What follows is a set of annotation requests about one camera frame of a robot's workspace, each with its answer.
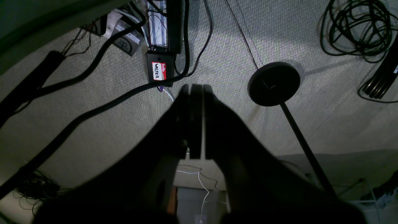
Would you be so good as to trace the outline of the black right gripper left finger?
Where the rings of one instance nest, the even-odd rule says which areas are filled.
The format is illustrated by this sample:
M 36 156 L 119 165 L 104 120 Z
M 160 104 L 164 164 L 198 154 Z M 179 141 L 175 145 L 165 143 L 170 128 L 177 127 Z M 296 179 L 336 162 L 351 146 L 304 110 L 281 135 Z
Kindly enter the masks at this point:
M 42 224 L 176 223 L 166 212 L 176 166 L 185 157 L 189 87 L 117 163 L 41 206 Z

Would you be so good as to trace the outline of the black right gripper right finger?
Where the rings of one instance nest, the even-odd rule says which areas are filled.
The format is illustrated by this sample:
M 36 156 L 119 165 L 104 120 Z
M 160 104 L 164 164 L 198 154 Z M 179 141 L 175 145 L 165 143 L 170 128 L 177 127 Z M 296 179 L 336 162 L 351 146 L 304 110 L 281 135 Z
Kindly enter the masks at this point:
M 284 166 L 254 137 L 209 85 L 191 97 L 205 119 L 205 157 L 224 175 L 230 212 L 222 224 L 365 224 L 357 207 L 314 187 Z

